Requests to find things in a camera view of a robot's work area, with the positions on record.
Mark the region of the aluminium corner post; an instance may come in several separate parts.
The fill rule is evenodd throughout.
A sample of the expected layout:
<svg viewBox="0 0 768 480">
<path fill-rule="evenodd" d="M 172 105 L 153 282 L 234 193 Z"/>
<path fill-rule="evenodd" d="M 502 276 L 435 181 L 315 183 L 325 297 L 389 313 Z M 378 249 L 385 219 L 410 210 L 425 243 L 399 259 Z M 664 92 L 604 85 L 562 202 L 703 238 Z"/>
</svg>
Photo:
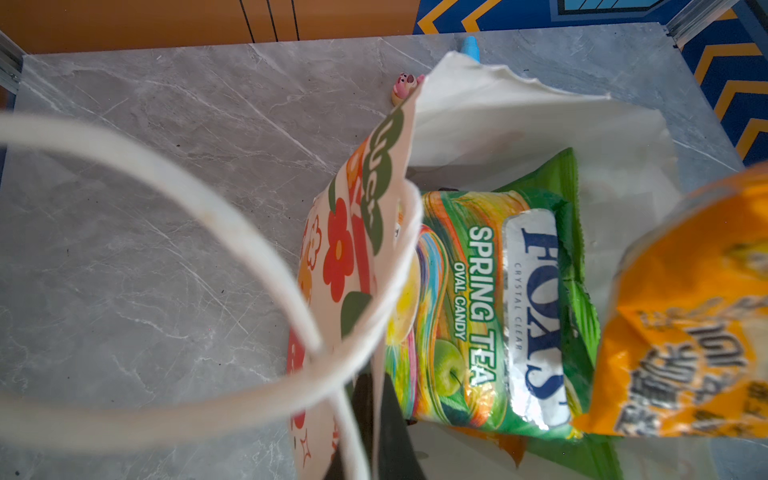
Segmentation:
<svg viewBox="0 0 768 480">
<path fill-rule="evenodd" d="M 25 52 L 3 31 L 0 31 L 1 87 L 16 95 L 21 82 Z"/>
<path fill-rule="evenodd" d="M 691 0 L 665 26 L 675 46 L 682 50 L 710 24 L 726 13 L 738 0 Z"/>
</svg>

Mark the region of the right aluminium corner post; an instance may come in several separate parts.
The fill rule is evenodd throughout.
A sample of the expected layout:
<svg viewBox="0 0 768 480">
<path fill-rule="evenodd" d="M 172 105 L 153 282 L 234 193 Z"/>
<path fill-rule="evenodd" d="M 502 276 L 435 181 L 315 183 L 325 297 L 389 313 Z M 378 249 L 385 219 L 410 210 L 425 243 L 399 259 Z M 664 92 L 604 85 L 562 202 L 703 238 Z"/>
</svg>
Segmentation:
<svg viewBox="0 0 768 480">
<path fill-rule="evenodd" d="M 691 0 L 665 26 L 675 46 L 682 50 L 710 24 L 726 13 L 738 0 Z"/>
</svg>

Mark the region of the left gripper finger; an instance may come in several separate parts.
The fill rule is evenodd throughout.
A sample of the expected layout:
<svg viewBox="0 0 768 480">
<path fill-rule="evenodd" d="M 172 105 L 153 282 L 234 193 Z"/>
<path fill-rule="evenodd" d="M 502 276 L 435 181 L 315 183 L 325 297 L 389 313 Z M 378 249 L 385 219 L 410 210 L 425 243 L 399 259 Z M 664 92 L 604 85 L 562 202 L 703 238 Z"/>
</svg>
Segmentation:
<svg viewBox="0 0 768 480">
<path fill-rule="evenodd" d="M 374 441 L 378 441 L 379 479 L 425 479 L 393 383 L 384 375 L 381 405 L 374 406 L 374 382 L 370 373 L 358 376 L 350 390 L 355 426 L 359 430 L 369 465 L 373 466 Z"/>
</svg>

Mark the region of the left aluminium corner post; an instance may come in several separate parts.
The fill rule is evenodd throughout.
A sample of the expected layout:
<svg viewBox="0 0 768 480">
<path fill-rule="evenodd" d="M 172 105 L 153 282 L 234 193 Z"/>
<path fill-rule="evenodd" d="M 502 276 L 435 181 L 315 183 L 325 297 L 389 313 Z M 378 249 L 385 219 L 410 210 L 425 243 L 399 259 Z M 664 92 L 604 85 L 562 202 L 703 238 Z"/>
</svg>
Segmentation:
<svg viewBox="0 0 768 480">
<path fill-rule="evenodd" d="M 21 82 L 25 52 L 3 31 L 0 31 L 1 87 L 16 95 Z"/>
</svg>

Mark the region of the white floral paper bag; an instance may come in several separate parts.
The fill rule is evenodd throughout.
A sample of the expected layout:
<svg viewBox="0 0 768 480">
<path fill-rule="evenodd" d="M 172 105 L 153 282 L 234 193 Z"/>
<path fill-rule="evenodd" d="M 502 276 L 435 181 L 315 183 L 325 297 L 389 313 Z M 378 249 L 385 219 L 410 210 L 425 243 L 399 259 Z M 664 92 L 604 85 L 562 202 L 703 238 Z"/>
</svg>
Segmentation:
<svg viewBox="0 0 768 480">
<path fill-rule="evenodd" d="M 116 132 L 71 119 L 6 114 L 4 144 L 75 156 L 117 170 L 175 201 L 265 286 L 304 343 L 304 369 L 264 386 L 153 410 L 87 410 L 5 397 L 1 437 L 36 449 L 120 452 L 225 435 L 308 413 L 309 431 L 337 427 L 350 479 L 374 479 L 381 421 L 366 437 L 346 395 L 371 366 L 372 412 L 389 382 L 386 326 L 416 259 L 424 208 L 420 189 L 451 193 L 500 186 L 564 150 L 578 163 L 576 200 L 585 254 L 575 266 L 607 322 L 624 251 L 681 198 L 677 161 L 661 114 L 548 87 L 503 65 L 451 52 L 375 128 L 312 206 L 303 292 L 256 226 L 208 185 Z"/>
</svg>

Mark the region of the small orange packet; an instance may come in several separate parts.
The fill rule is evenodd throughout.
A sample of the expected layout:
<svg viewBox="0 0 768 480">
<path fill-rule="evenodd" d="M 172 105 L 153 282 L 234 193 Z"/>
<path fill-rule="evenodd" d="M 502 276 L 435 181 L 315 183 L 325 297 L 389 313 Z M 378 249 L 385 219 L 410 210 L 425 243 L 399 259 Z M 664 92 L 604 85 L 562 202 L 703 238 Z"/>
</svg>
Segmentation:
<svg viewBox="0 0 768 480">
<path fill-rule="evenodd" d="M 624 254 L 591 405 L 621 437 L 767 435 L 767 167 L 683 200 Z"/>
</svg>

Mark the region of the green Lays chips bag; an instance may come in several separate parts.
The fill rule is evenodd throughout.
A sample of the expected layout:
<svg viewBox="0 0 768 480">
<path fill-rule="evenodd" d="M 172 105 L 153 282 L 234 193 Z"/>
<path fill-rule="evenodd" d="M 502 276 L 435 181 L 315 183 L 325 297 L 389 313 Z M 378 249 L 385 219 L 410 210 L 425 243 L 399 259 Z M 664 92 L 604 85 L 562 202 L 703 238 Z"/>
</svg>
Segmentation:
<svg viewBox="0 0 768 480">
<path fill-rule="evenodd" d="M 589 410 L 601 327 L 585 285 L 579 173 L 573 150 L 559 152 L 534 172 L 499 190 L 515 191 L 530 206 L 554 212 L 560 242 L 559 316 L 566 398 L 571 416 L 577 418 Z M 613 440 L 585 434 L 570 424 L 553 433 L 536 434 L 531 427 L 522 427 L 513 434 L 486 433 L 482 437 L 516 465 L 532 453 L 590 479 L 624 477 Z"/>
</svg>

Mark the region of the pink toy cupcake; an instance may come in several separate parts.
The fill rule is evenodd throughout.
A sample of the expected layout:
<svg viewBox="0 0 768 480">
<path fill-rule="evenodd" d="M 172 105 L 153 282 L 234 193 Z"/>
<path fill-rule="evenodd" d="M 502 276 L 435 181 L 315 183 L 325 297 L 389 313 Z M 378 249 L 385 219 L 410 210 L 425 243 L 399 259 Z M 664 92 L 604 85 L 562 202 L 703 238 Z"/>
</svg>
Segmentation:
<svg viewBox="0 0 768 480">
<path fill-rule="evenodd" d="M 423 83 L 424 79 L 424 75 L 415 76 L 405 72 L 401 73 L 392 88 L 392 105 L 394 107 L 401 105 L 411 92 Z"/>
</svg>

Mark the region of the green Fox's tea candy bag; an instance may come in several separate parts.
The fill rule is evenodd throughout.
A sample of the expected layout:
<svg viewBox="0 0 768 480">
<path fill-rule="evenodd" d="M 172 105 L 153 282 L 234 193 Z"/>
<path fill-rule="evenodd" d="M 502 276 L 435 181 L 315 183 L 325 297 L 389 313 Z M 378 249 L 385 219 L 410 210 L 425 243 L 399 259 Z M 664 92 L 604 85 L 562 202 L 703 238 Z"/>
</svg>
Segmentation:
<svg viewBox="0 0 768 480">
<path fill-rule="evenodd" d="M 403 416 L 577 438 L 598 325 L 574 204 L 540 188 L 433 191 L 422 201 L 411 276 L 386 338 Z"/>
</svg>

